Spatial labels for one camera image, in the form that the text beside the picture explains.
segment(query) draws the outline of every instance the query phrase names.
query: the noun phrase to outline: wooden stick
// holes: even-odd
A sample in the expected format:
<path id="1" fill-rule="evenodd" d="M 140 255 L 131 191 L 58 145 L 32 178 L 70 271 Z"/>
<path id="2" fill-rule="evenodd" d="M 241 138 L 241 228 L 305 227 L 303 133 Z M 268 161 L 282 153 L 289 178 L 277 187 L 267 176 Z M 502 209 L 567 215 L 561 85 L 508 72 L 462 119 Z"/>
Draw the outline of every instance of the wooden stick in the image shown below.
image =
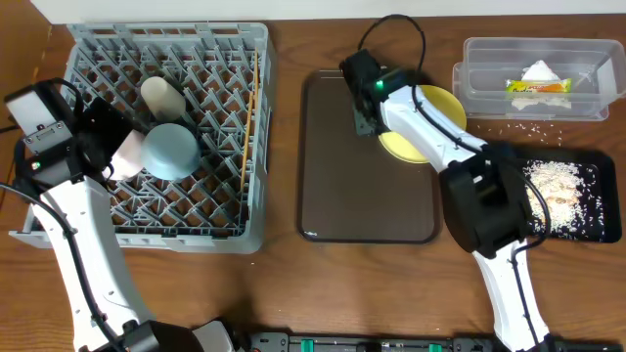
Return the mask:
<path id="1" fill-rule="evenodd" d="M 244 160 L 242 161 L 242 183 L 240 190 L 244 194 L 244 185 L 246 184 L 246 162 L 247 162 L 247 145 L 250 139 L 250 121 L 252 120 L 252 109 L 258 104 L 258 52 L 254 49 L 254 92 L 250 93 L 247 103 L 247 121 L 246 121 L 246 141 L 244 142 Z"/>

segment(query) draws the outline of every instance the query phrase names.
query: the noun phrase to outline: white wall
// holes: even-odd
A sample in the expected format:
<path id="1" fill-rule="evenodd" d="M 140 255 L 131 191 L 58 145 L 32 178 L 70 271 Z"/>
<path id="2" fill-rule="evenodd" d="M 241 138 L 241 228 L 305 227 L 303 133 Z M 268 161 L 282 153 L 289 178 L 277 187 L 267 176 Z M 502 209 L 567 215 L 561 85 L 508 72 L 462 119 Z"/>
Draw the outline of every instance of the white wall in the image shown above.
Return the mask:
<path id="1" fill-rule="evenodd" d="M 626 0 L 31 0 L 51 23 L 626 13 Z"/>

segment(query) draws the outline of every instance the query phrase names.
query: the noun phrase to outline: brown tray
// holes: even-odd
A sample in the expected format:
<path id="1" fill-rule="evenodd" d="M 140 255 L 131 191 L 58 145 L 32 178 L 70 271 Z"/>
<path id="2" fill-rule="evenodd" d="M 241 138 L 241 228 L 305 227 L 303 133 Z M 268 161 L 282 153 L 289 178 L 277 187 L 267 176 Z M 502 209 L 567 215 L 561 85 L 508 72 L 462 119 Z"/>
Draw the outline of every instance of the brown tray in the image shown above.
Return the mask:
<path id="1" fill-rule="evenodd" d="M 317 242 L 431 241 L 442 225 L 436 173 L 395 158 L 376 137 L 358 137 L 353 113 L 340 71 L 305 82 L 299 232 Z"/>

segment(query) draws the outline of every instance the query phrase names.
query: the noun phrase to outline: clear plastic container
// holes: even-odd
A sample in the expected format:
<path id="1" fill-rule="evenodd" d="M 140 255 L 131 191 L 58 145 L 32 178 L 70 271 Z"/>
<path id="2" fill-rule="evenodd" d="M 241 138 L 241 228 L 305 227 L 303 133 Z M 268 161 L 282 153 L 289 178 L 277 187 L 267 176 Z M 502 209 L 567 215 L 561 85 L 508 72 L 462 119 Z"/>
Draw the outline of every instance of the clear plastic container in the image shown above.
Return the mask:
<path id="1" fill-rule="evenodd" d="M 508 79 L 543 60 L 560 79 L 571 78 L 571 93 L 507 93 Z M 454 66 L 453 91 L 468 117 L 604 120 L 608 105 L 626 95 L 626 55 L 615 40 L 562 38 L 470 38 L 464 61 Z M 559 100 L 519 110 L 514 99 Z"/>

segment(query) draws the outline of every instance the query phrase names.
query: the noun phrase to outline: gray plastic dish rack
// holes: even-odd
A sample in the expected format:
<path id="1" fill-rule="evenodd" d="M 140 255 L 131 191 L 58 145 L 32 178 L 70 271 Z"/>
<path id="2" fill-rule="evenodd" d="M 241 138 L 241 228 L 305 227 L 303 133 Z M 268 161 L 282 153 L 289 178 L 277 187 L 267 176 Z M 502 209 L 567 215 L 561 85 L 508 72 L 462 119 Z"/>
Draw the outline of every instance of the gray plastic dish rack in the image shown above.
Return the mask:
<path id="1" fill-rule="evenodd" d="M 201 169 L 180 182 L 145 170 L 110 182 L 111 215 L 122 247 L 184 252 L 252 253 L 263 242 L 267 192 L 267 144 L 276 93 L 276 61 L 261 23 L 71 24 L 76 45 L 65 80 L 86 105 L 100 96 L 123 111 L 136 128 L 156 126 L 140 95 L 142 82 L 161 76 L 187 100 L 184 122 L 202 149 Z M 258 52 L 260 104 L 252 114 L 246 185 L 240 190 L 247 100 Z M 73 106 L 68 89 L 62 94 Z M 23 229 L 9 233 L 51 248 L 32 209 Z"/>

